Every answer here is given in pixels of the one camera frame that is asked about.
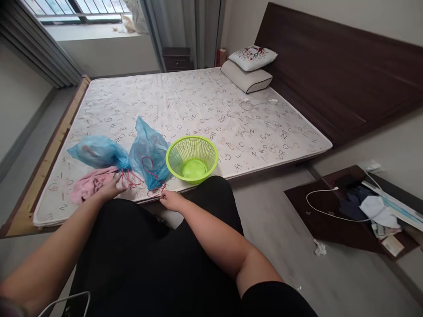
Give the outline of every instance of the baseboard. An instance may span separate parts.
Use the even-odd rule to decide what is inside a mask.
[[[47,107],[53,101],[54,97],[57,94],[57,89],[52,88],[48,95],[44,98],[43,102],[34,113],[28,124],[25,126],[23,131],[19,134],[16,141],[13,143],[10,150],[6,153],[3,160],[0,162],[0,183],[6,177],[7,173],[9,172],[10,168],[12,167],[13,163],[15,162],[16,158],[18,157],[19,153],[21,152],[23,146],[25,145],[26,141],[28,140],[31,133],[34,131],[35,127],[41,120],[44,112],[46,111]]]
[[[129,74],[119,74],[119,75],[108,75],[108,76],[96,76],[91,77],[91,80],[100,79],[100,78],[116,78],[116,77],[126,77],[126,76],[138,76],[138,75],[151,75],[151,74],[159,74],[159,70],[152,70],[148,72],[138,72],[138,73],[129,73]]]

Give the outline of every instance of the floor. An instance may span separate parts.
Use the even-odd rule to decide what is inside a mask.
[[[58,93],[51,107],[28,140],[20,157],[0,184],[0,224],[9,216],[32,169],[48,142],[74,90]],[[245,237],[272,262],[286,283],[297,289],[319,316],[422,316],[423,309],[376,254],[326,243],[327,255],[316,256],[310,232],[283,194],[312,181],[300,167],[279,167],[253,176],[232,180]],[[7,188],[17,188],[10,196]],[[146,208],[170,219],[177,214],[163,210],[160,203]],[[0,240],[0,277],[4,279],[23,259],[40,246],[49,234]],[[62,292],[69,293],[72,276]],[[61,316],[63,306],[51,316]]]

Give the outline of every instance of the white cable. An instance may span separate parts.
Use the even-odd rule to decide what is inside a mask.
[[[85,294],[87,294],[87,296],[88,296],[88,299],[87,299],[87,306],[85,307],[85,312],[84,312],[84,317],[86,316],[86,314],[87,314],[87,311],[88,311],[88,305],[89,305],[89,301],[90,301],[90,299],[91,299],[91,294],[90,294],[90,292],[89,291],[85,291],[85,292],[81,292],[81,293],[78,293],[78,294],[74,294],[74,295],[71,295],[71,296],[67,296],[67,297],[64,297],[64,298],[62,298],[62,299],[58,299],[58,300],[56,300],[56,301],[54,301],[54,302],[52,302],[50,305],[48,305],[46,308],[44,308],[44,310],[41,312],[41,314],[39,314],[38,315],[38,317],[42,317],[43,316],[43,314],[52,306],[52,305],[55,305],[55,304],[57,304],[57,303],[60,303],[60,302],[63,302],[63,301],[65,301],[65,300],[67,300],[67,299],[71,299],[71,298],[74,298],[74,297],[78,297],[78,296],[80,296],[80,295],[85,295]]]
[[[313,191],[313,192],[308,193],[308,194],[307,194],[307,196],[305,197],[305,199],[307,200],[307,203],[309,204],[309,206],[310,206],[311,208],[313,208],[314,210],[316,210],[316,211],[318,211],[318,212],[321,212],[321,213],[323,213],[323,214],[325,214],[325,215],[327,215],[327,216],[331,216],[331,217],[338,218],[338,219],[342,219],[342,220],[346,220],[346,221],[352,221],[352,222],[365,222],[365,221],[369,221],[370,219],[366,219],[366,220],[351,220],[351,219],[341,218],[341,217],[337,217],[337,216],[334,216],[334,215],[331,215],[331,214],[327,214],[327,213],[325,213],[325,212],[323,212],[323,211],[320,211],[320,210],[316,209],[315,207],[313,207],[313,206],[310,204],[310,202],[308,201],[308,195],[310,195],[310,194],[313,194],[313,193],[315,193],[315,192],[333,192],[333,191],[336,191],[336,190],[338,190],[338,189],[339,189],[339,187],[335,187],[334,189],[322,189],[322,190],[318,190],[318,191]]]
[[[366,175],[367,176],[369,176],[369,178],[376,184],[376,186],[377,187],[379,187],[379,189],[380,189],[380,191],[381,191],[381,193],[382,193],[382,196],[387,200],[387,198],[386,198],[386,194],[385,194],[385,192],[383,191],[383,189],[382,189],[382,187],[380,187],[380,185],[377,183],[377,181],[375,181],[374,180],[374,178],[372,177],[372,176],[370,176],[370,174],[367,172],[367,171],[364,171],[365,173],[366,173]]]
[[[369,176],[369,178],[376,184],[376,186],[378,186],[379,187],[379,189],[380,189],[380,191],[381,191],[381,193],[382,193],[382,196],[383,197],[385,197],[386,198],[386,196],[385,196],[385,192],[383,191],[383,189],[380,187],[380,185],[373,179],[373,177],[372,176],[370,176],[369,175],[369,173],[367,173],[367,171],[364,171],[365,173],[366,173],[366,175],[367,176]],[[337,216],[334,216],[334,215],[331,215],[331,214],[327,214],[327,213],[325,213],[325,212],[323,212],[323,211],[320,211],[320,210],[318,210],[318,209],[316,209],[315,207],[313,207],[311,204],[310,204],[310,202],[308,201],[308,195],[310,195],[310,194],[313,194],[313,193],[315,193],[315,192],[333,192],[333,191],[336,191],[336,190],[338,190],[339,189],[339,187],[335,187],[335,188],[333,188],[333,189],[322,189],[322,190],[318,190],[318,191],[313,191],[313,192],[310,192],[310,193],[308,193],[307,195],[306,195],[306,197],[305,197],[305,200],[307,200],[307,203],[308,203],[308,205],[311,207],[311,208],[313,208],[314,210],[316,210],[316,211],[318,211],[318,212],[321,212],[321,213],[323,213],[323,214],[325,214],[325,215],[327,215],[327,216],[331,216],[331,217],[334,217],[334,218],[338,218],[338,219],[342,219],[342,220],[346,220],[346,221],[352,221],[352,222],[366,222],[366,221],[369,221],[369,220],[373,220],[375,217],[377,217],[378,215],[380,215],[380,213],[382,212],[382,211],[384,211],[385,210],[385,208],[386,208],[386,205],[385,205],[385,208],[382,208],[376,215],[374,215],[373,217],[371,217],[371,218],[368,218],[368,219],[365,219],[365,220],[351,220],[351,219],[347,219],[347,218],[341,218],[341,217],[337,217]]]

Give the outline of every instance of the green plastic basket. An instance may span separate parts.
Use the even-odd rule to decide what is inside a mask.
[[[190,184],[206,180],[218,162],[216,146],[202,136],[184,136],[172,143],[166,153],[170,172]]]

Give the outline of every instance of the pink towel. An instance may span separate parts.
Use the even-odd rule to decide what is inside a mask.
[[[103,185],[110,182],[117,170],[118,168],[116,166],[111,166],[106,169],[89,172],[75,183],[70,193],[70,201],[77,205],[82,204],[85,200],[94,195]]]

